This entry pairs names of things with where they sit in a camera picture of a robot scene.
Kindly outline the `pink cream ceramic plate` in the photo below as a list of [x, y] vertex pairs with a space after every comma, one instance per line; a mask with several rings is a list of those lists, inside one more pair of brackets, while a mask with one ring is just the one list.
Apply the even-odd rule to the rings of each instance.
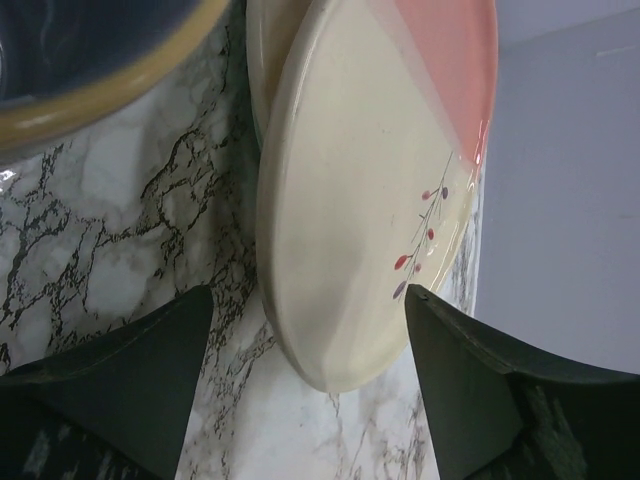
[[404, 297], [438, 288], [471, 215], [498, 70], [492, 1], [315, 1], [260, 161], [266, 317], [311, 387], [356, 389], [408, 342]]

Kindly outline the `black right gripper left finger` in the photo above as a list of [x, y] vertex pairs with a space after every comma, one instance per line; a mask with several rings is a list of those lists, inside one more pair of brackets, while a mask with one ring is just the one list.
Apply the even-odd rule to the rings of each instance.
[[212, 313], [210, 289], [197, 286], [2, 375], [2, 478], [174, 478]]

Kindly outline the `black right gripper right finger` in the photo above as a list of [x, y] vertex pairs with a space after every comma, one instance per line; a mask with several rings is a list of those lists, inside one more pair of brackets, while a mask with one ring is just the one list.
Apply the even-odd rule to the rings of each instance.
[[420, 285], [405, 311], [440, 478], [638, 478], [637, 375], [536, 348]]

